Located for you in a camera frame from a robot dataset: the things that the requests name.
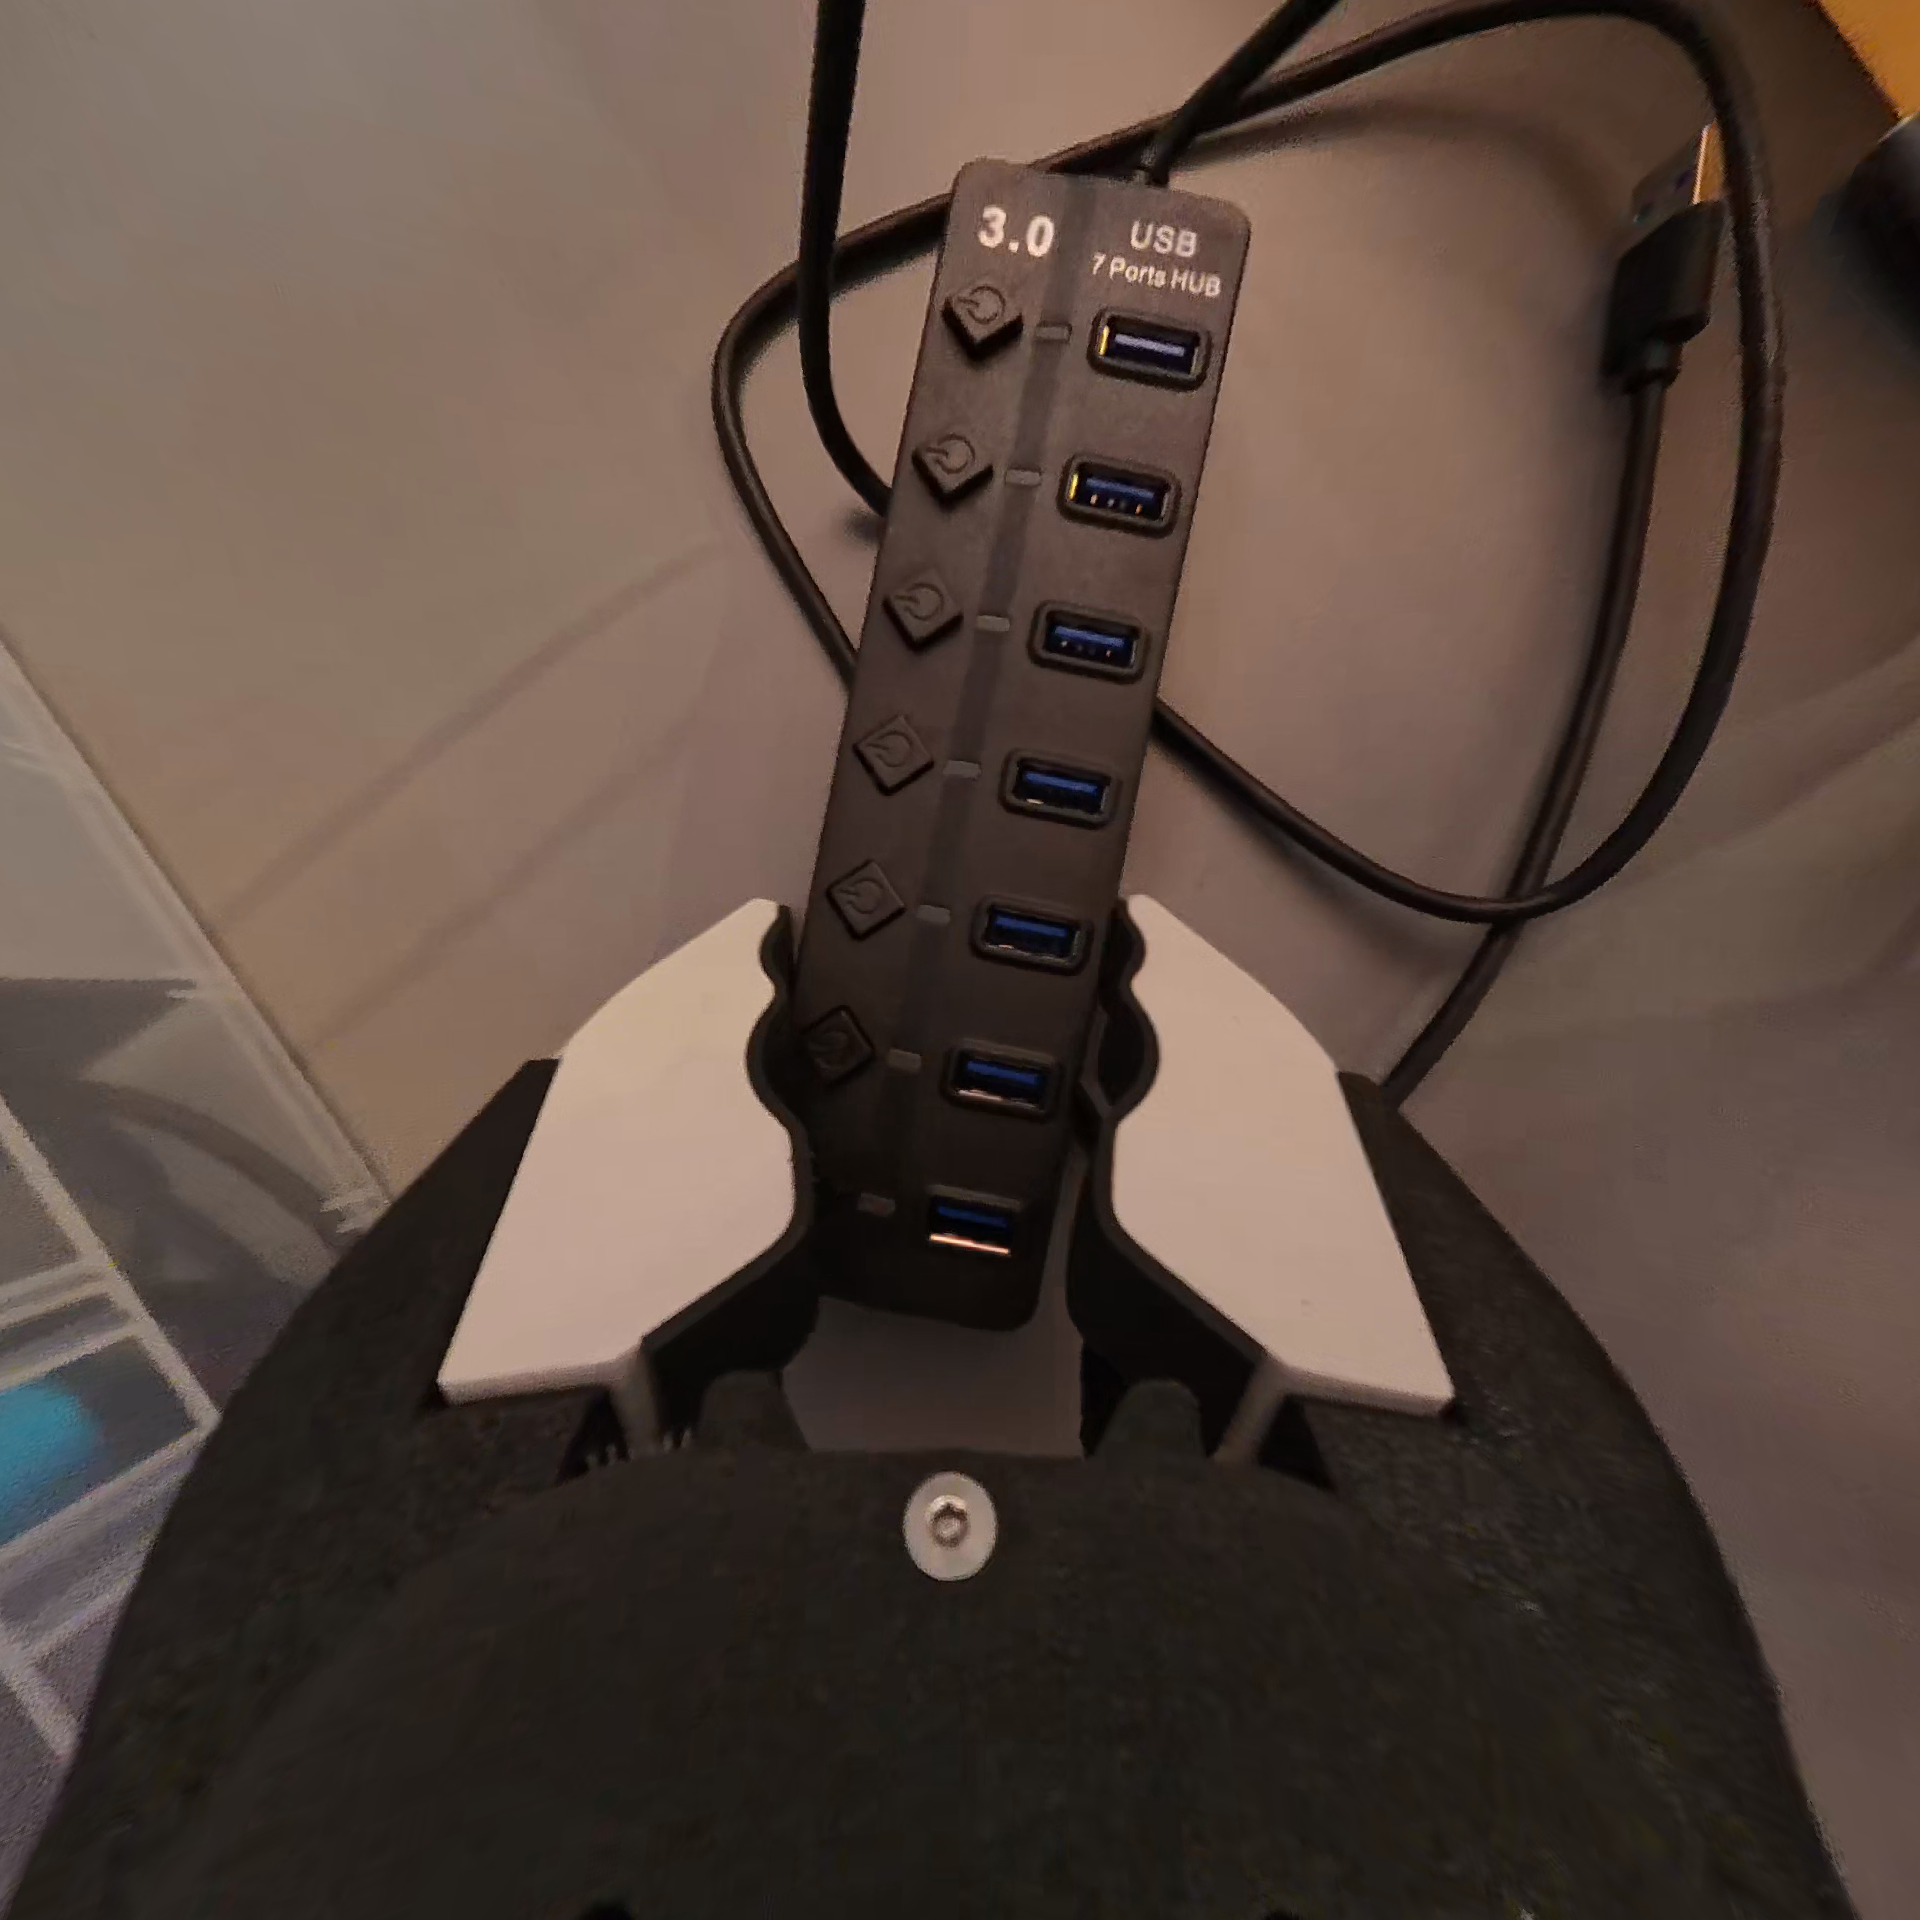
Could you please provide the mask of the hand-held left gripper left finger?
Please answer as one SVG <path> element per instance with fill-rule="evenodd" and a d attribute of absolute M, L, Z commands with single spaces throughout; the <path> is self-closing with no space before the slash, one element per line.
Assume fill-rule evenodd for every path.
<path fill-rule="evenodd" d="M 445 1403 L 593 1390 L 659 1448 L 718 1377 L 800 1347 L 810 1147 L 772 1069 L 792 931 L 753 898 L 562 1045 L 438 1365 Z"/>

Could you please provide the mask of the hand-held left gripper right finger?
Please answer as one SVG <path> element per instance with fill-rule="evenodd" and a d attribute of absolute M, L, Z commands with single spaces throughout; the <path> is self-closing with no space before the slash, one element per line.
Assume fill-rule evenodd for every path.
<path fill-rule="evenodd" d="M 1227 1458 L 1254 1455 L 1286 1400 L 1451 1405 L 1330 1056 L 1152 895 L 1113 915 L 1084 1115 L 1073 1322 L 1110 1400 L 1177 1383 Z"/>

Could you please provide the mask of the clear plastic bin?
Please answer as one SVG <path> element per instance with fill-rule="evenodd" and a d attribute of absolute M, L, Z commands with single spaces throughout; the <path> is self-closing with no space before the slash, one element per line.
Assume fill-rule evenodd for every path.
<path fill-rule="evenodd" d="M 13 1824 L 227 1400 L 387 1193 L 11 653 L 2 1181 Z"/>

